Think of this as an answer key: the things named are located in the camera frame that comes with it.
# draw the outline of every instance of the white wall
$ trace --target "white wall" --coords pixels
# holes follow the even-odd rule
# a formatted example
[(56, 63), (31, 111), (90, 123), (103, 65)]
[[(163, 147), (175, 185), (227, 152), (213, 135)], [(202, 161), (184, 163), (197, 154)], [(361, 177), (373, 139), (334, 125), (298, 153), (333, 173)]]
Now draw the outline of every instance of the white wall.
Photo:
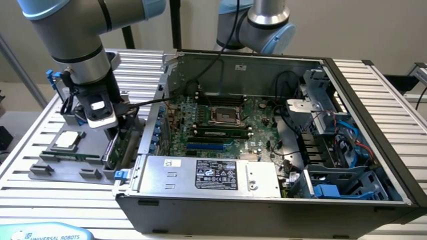
[[(30, 77), (36, 83), (47, 83), (46, 72), (48, 69), (55, 69), (58, 65), (48, 54), (32, 23), (23, 16), (16, 0), (2, 0), (0, 33)], [(126, 48), (120, 30), (104, 34), (102, 41), (107, 48)], [(0, 55), (0, 73), (0, 89), (2, 82), (22, 82), (3, 55)]]
[[(182, 0), (183, 48), (213, 49), (221, 0)], [(426, 0), (289, 0), (297, 35), (286, 54), (370, 59), (387, 74), (405, 74), (411, 63), (427, 62)], [(132, 26), (136, 46), (172, 48), (170, 8)], [(0, 32), (32, 79), (46, 83), (55, 68), (42, 40), (16, 0), (3, 0)], [(122, 31), (102, 36), (107, 48), (124, 48)], [(0, 81), (19, 82), (0, 57)]]

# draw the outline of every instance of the workbench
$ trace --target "workbench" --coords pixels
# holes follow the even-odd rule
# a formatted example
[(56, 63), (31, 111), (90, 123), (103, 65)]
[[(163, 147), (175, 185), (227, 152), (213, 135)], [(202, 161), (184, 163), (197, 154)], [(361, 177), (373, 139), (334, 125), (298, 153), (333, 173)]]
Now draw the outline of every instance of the workbench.
[[(150, 101), (164, 71), (163, 52), (111, 50), (119, 51), (122, 59), (122, 64), (115, 70), (120, 90), (128, 91), (132, 103)], [(409, 110), (406, 104), (397, 99), (390, 86), (383, 82), (386, 80), (381, 79), (371, 67), (357, 60), (335, 62), (427, 192), (427, 135), (423, 124), (419, 124), (419, 116), (410, 112), (411, 109)], [(63, 222), (88, 229), (99, 240), (188, 239), (188, 236), (142, 235), (136, 232), (115, 201), (114, 186), (28, 178), (30, 168), (38, 162), (39, 154), (46, 150), (64, 124), (59, 113), (60, 106), (62, 101), (56, 95), (0, 166), (0, 224)], [(140, 108), (139, 117), (146, 119), (148, 112), (150, 105)], [(390, 117), (387, 112), (395, 113), (398, 117)], [(198, 236), (192, 239), (249, 238)], [(361, 239), (425, 240), (427, 216), (406, 225), (385, 225)]]

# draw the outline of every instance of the cpu socket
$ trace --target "cpu socket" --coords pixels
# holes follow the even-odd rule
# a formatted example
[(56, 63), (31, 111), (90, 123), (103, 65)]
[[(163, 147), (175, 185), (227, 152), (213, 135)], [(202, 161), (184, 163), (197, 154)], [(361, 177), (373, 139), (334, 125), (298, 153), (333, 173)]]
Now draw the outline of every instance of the cpu socket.
[(241, 125), (241, 108), (239, 107), (213, 107), (210, 124), (214, 125)]

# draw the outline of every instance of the motherboard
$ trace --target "motherboard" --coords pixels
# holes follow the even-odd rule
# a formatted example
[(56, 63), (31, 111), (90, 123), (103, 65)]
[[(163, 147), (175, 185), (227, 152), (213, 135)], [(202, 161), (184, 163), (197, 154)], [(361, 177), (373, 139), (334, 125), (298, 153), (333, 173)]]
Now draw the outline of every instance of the motherboard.
[(278, 108), (271, 99), (180, 97), (168, 108), (170, 156), (281, 163), (279, 156), (271, 152), (281, 140), (275, 122)]

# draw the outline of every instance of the green circuit board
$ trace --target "green circuit board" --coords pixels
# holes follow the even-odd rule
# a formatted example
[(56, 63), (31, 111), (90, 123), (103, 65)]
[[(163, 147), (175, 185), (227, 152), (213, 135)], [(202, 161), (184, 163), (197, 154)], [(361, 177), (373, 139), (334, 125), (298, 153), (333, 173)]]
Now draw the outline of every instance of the green circuit board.
[(192, 126), (195, 123), (210, 126), (213, 119), (213, 108), (239, 108), (239, 117), (243, 126), (251, 126), (254, 133), (249, 139), (225, 139), (225, 150), (195, 150), (197, 155), (191, 157), (201, 158), (225, 158), (225, 159), (246, 159), (270, 162), (271, 151), (267, 148), (267, 142), (274, 146), (279, 141), (278, 128), (274, 126), (274, 107), (267, 104), (269, 101), (261, 97), (249, 96), (245, 103), (239, 107), (223, 107), (215, 105), (201, 105), (191, 98), (180, 97), (172, 102), (180, 106), (180, 111), (175, 112), (175, 121), (179, 121), (179, 128), (172, 130), (172, 140), (170, 148), (170, 156), (187, 156), (188, 139), (194, 137)]

